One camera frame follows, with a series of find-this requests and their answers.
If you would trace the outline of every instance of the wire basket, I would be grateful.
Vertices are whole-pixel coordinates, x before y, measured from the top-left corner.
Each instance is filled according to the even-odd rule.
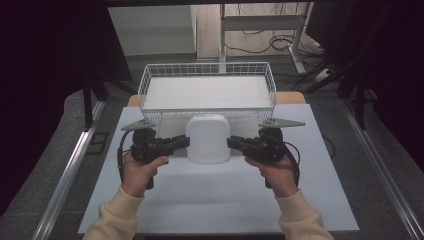
[[[138,102],[143,116],[157,128],[165,114],[254,114],[262,121],[272,115],[275,91],[266,62],[149,64],[141,79]]]

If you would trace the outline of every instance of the hand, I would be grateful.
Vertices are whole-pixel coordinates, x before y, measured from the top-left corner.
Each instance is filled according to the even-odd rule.
[[[150,177],[158,173],[158,167],[168,163],[168,157],[159,157],[143,165],[134,160],[131,152],[124,154],[124,177],[122,189],[132,197],[143,197]]]
[[[287,198],[299,191],[294,180],[293,165],[287,155],[275,164],[264,164],[249,157],[244,160],[257,168],[272,186],[276,197]]]

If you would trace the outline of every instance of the floor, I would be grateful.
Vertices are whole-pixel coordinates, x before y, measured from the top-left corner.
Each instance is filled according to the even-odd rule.
[[[321,50],[313,40],[304,36],[303,50],[320,54]],[[287,51],[277,55],[231,56],[228,61],[266,61],[269,62],[275,77],[278,91],[303,89],[314,80],[302,81]],[[148,63],[207,62],[216,61],[216,56],[206,54],[204,58],[191,55],[137,56],[128,58],[128,66],[133,76],[132,82],[125,84],[137,88],[143,69]],[[307,70],[312,70],[322,60],[320,57],[305,58]],[[360,227],[358,232],[332,233],[336,239],[410,239],[397,210],[389,199],[385,188],[374,170],[369,157],[353,131],[348,115],[336,89],[339,82],[333,82],[320,90],[305,94],[326,141],[329,154],[349,204]],[[116,128],[122,107],[130,97],[125,91],[106,83],[110,98],[100,117],[88,152],[82,160],[78,174],[68,197],[61,209],[49,239],[81,239],[77,230],[90,200],[113,131]],[[30,239],[47,207],[51,195],[84,127],[82,92],[69,96],[64,104],[65,113],[55,135],[34,171],[0,218],[0,239]],[[392,174],[399,189],[411,205],[418,220],[424,222],[424,174],[416,166],[407,152],[401,147],[372,110],[372,103],[365,107],[365,124],[378,153],[382,156],[388,171]],[[269,239],[282,239],[282,236],[270,236]]]

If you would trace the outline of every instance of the white table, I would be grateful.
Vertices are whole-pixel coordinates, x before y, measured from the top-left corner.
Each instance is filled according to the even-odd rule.
[[[306,123],[283,129],[283,135],[301,153],[299,187],[321,212],[325,227],[329,231],[359,230],[310,106],[276,105],[273,116]],[[123,109],[79,233],[98,218],[99,205],[115,195],[120,185],[116,161],[123,135],[120,128],[140,119],[139,108]],[[130,135],[125,145],[131,145]],[[137,232],[144,234],[281,233],[280,211],[272,191],[265,188],[258,170],[236,152],[228,163],[206,166],[191,163],[184,151],[171,156],[170,163],[159,169],[155,188],[147,191],[138,216]]]

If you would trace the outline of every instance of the wooden board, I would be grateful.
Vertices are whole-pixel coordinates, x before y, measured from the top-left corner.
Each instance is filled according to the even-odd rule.
[[[300,92],[276,92],[276,104],[305,104],[306,100]],[[138,95],[133,95],[128,101],[127,107],[138,107]]]

